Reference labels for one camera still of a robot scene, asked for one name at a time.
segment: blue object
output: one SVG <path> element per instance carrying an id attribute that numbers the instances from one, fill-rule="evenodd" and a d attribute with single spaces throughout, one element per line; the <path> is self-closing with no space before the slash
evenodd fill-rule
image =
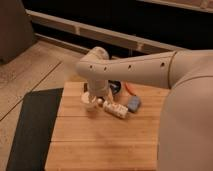
<path id="1" fill-rule="evenodd" d="M 127 108 L 130 112 L 135 113 L 137 112 L 138 108 L 141 105 L 141 99 L 138 96 L 131 96 L 128 101 Z"/>

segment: floor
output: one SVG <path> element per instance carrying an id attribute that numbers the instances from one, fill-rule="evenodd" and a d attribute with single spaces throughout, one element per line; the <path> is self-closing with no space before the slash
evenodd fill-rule
<path id="1" fill-rule="evenodd" d="M 0 170 L 6 169 L 22 100 L 26 92 L 63 87 L 78 81 L 76 62 L 83 54 L 38 41 L 0 66 Z"/>

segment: wooden board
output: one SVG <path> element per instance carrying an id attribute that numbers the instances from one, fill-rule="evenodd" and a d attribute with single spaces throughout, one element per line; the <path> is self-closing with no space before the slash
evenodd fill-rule
<path id="1" fill-rule="evenodd" d="M 160 110 L 168 90 L 134 85 L 143 105 L 120 120 L 101 108 L 86 112 L 83 83 L 65 84 L 52 136 L 46 171 L 153 171 L 157 161 Z M 125 104 L 128 93 L 116 98 Z"/>

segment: small object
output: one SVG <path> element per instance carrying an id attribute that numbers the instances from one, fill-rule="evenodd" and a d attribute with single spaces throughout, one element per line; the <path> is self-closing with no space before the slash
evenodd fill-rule
<path id="1" fill-rule="evenodd" d="M 141 100 L 138 96 L 131 96 L 131 98 L 128 101 L 127 108 L 130 112 L 136 113 L 138 108 L 141 105 Z"/>
<path id="2" fill-rule="evenodd" d="M 104 99 L 103 98 L 98 98 L 97 103 L 99 106 L 103 106 Z"/>
<path id="3" fill-rule="evenodd" d="M 96 97 L 92 96 L 88 91 L 82 94 L 81 100 L 84 103 L 84 106 L 87 111 L 91 111 L 96 106 Z"/>
<path id="4" fill-rule="evenodd" d="M 114 116 L 117 116 L 119 118 L 122 118 L 122 119 L 125 119 L 127 117 L 127 114 L 128 114 L 128 108 L 121 105 L 121 104 L 116 104 L 116 103 L 111 103 L 109 101 L 105 101 L 103 103 L 103 109 L 114 115 Z"/>
<path id="5" fill-rule="evenodd" d="M 87 88 L 87 83 L 84 83 L 84 92 L 87 92 L 88 88 Z"/>
<path id="6" fill-rule="evenodd" d="M 125 87 L 126 91 L 127 91 L 130 95 L 136 96 L 136 94 L 133 92 L 131 86 L 130 86 L 128 83 L 124 83 L 124 87 Z"/>
<path id="7" fill-rule="evenodd" d="M 109 86 L 112 91 L 112 95 L 116 95 L 121 90 L 121 83 L 119 81 L 111 81 L 109 80 Z"/>

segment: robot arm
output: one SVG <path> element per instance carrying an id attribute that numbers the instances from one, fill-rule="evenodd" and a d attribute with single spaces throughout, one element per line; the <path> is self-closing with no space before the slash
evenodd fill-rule
<path id="1" fill-rule="evenodd" d="M 209 55 L 212 51 L 180 51 L 108 60 L 108 53 L 96 47 L 78 62 L 77 72 L 88 80 L 89 91 L 95 96 L 106 95 L 105 80 L 171 88 L 200 59 Z"/>

